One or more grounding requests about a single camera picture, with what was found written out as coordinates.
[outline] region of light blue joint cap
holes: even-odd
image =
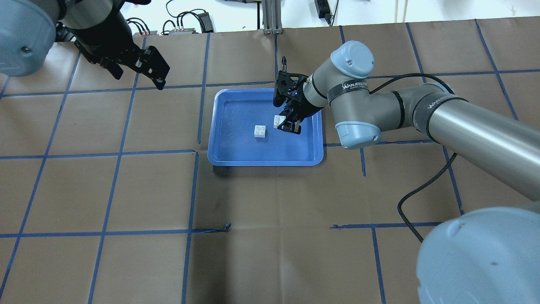
[[[372,146],[381,139],[381,129],[376,125],[360,121],[344,121],[336,124],[337,134],[345,149],[360,149]]]
[[[445,93],[450,93],[450,92],[449,92],[442,84],[440,84],[440,83],[438,83],[438,82],[426,82],[426,83],[422,83],[421,85],[425,85],[425,84],[432,84],[432,85],[434,85],[434,86],[436,86],[436,87],[441,88],[441,90],[442,90],[443,92],[445,92]],[[450,89],[452,89],[452,91],[454,90],[454,88],[452,88],[452,87],[450,86],[450,84],[447,83],[447,85],[448,85],[448,87],[450,87]]]
[[[358,41],[347,41],[332,52],[330,59],[342,73],[358,79],[368,77],[375,64],[375,59],[373,59],[369,48]]]

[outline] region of white cube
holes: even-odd
[[[285,121],[285,116],[274,115],[274,129],[277,129],[283,121]]]
[[[266,126],[265,125],[256,125],[255,126],[255,137],[265,138],[266,137]]]

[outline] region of white floor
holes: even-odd
[[[337,0],[329,0],[332,12]],[[161,32],[163,23],[172,19],[165,0],[149,5],[126,3],[125,18],[142,18],[151,30]],[[210,13],[215,31],[243,31],[257,28],[257,4],[225,0],[175,0],[169,4],[173,15],[202,8]],[[318,19],[314,0],[281,0],[284,28],[328,26]],[[340,0],[334,25],[394,22],[446,21],[504,17],[540,16],[540,0]],[[184,19],[186,27],[199,31],[193,17]]]

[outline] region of blue plastic tray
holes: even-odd
[[[274,89],[225,89],[214,99],[208,160],[215,166],[314,166],[322,161],[321,113],[306,118],[300,135],[274,129]],[[255,125],[266,137],[255,138]]]

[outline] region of silver robotic arm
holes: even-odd
[[[124,0],[0,0],[0,73],[25,76],[39,70],[62,21],[77,40],[75,46],[92,64],[120,79],[124,65],[165,86],[170,70],[159,51],[141,49],[120,8]],[[150,0],[131,0],[148,4]]]
[[[274,94],[276,107],[285,104],[278,129],[298,134],[304,118],[330,105],[346,149],[415,127],[514,188],[533,202],[473,211],[431,231],[418,255],[418,295],[422,304],[540,303],[540,130],[471,104],[444,83],[374,94],[365,81],[373,65],[357,41],[309,77],[288,73],[283,59]]]

